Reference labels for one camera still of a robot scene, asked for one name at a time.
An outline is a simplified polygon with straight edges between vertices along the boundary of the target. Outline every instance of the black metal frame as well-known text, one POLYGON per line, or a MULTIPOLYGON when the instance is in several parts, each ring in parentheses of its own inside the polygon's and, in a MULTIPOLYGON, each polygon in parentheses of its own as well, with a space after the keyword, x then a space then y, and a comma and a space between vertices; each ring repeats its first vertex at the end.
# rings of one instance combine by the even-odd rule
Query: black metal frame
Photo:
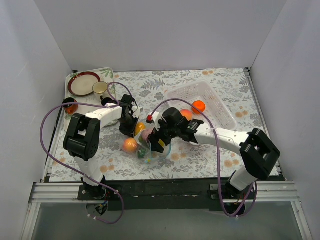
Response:
MULTIPOLYGON (((228 178, 221 179, 225 184, 228 178)), ((271 176, 268 181, 284 181, 282 175, 271 176)), ((213 178, 184 178, 184 179, 151 179, 151 180, 117 180, 107 181, 106 184, 121 194, 126 210, 164 210, 164 209, 208 209, 221 211, 219 199, 213 200, 210 185, 218 184, 213 178)), ((254 198, 252 192, 248 199, 254 198)), ((108 211, 121 210, 119 197, 112 191, 108 192, 108 211)), ((78 200, 94 200, 81 185, 78 200)))

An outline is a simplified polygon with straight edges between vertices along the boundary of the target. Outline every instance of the cup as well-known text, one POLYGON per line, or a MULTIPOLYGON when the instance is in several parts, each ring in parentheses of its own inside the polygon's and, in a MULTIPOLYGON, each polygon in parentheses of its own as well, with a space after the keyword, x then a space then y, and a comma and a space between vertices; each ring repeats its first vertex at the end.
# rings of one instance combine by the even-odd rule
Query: cup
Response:
POLYGON ((105 81, 98 81, 92 87, 96 99, 101 102, 105 98, 110 98, 108 93, 108 83, 105 81))
POLYGON ((74 114, 78 110, 78 104, 71 104, 71 103, 77 103, 77 101, 72 97, 66 98, 65 100, 63 100, 62 103, 63 104, 70 103, 69 105, 63 106, 67 114, 70 114, 70 115, 74 114))

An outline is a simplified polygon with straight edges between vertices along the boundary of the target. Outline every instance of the yellow object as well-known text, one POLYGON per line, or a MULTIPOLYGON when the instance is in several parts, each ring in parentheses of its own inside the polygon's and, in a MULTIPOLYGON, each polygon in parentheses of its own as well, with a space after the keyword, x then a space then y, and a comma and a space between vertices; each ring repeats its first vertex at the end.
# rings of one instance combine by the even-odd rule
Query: yellow object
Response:
POLYGON ((182 109, 180 111, 181 115, 184 116, 188 121, 192 120, 192 112, 187 109, 182 109))
POLYGON ((123 142, 122 149, 129 154, 136 152, 136 150, 138 149, 137 141, 132 137, 127 138, 123 142))
POLYGON ((165 143, 161 139, 159 140, 159 144, 161 145, 161 147, 165 146, 165 143))
POLYGON ((143 122, 138 122, 134 129, 134 135, 137 136, 144 129, 146 129, 145 124, 143 122))

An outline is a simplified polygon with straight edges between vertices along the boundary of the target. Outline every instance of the white wall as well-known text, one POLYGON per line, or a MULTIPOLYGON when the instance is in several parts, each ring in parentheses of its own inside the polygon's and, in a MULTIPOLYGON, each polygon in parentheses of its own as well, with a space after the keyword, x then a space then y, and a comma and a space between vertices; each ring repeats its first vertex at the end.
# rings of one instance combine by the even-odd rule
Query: white wall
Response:
POLYGON ((286 0, 35 0, 73 70, 251 67, 286 0))
POLYGON ((320 1, 288 0, 252 67, 280 165, 320 236, 320 1))
MULTIPOLYGON (((16 240, 44 171, 40 124, 62 102, 71 69, 33 0, 0 0, 0 32, 0 239, 16 240)), ((45 128, 47 146, 56 118, 45 128)))

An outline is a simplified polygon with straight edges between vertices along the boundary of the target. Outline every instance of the white cup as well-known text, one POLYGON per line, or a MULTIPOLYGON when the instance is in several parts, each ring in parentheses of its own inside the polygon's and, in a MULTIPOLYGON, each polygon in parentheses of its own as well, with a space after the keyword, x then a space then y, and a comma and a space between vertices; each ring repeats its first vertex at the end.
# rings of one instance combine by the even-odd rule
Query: white cup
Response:
POLYGON ((101 102, 105 98, 110 98, 108 93, 108 83, 105 81, 98 81, 92 87, 96 99, 101 102))

